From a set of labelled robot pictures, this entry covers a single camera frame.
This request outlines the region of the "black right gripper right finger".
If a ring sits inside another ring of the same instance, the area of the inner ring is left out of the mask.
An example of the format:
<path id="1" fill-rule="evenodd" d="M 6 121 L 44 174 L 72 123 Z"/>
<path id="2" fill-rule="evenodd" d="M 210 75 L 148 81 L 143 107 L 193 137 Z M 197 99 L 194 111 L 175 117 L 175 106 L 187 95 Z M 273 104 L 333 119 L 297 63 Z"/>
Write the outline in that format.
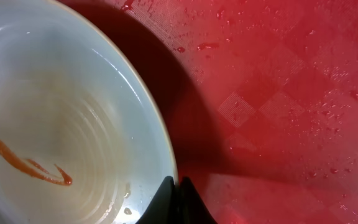
<path id="1" fill-rule="evenodd" d="M 179 211 L 182 224 L 217 224 L 189 177 L 180 183 Z"/>

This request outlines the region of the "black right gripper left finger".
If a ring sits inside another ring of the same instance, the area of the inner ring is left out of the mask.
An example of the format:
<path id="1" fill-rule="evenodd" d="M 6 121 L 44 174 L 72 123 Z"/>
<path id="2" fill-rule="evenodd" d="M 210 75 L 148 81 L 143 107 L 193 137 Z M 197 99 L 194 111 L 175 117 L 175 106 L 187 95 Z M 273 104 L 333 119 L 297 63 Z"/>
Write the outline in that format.
<path id="1" fill-rule="evenodd" d="M 176 196 L 173 177 L 166 176 L 136 224 L 177 224 Z"/>

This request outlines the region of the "plate with ketchup streak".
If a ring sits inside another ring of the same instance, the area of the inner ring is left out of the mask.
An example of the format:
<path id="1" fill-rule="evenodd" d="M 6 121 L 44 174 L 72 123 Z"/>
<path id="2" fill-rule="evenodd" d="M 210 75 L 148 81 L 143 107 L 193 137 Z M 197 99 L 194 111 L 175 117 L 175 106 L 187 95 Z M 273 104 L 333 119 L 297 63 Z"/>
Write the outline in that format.
<path id="1" fill-rule="evenodd" d="M 137 223 L 177 168 L 122 52 L 56 1 L 0 1 L 0 212 L 6 223 Z"/>

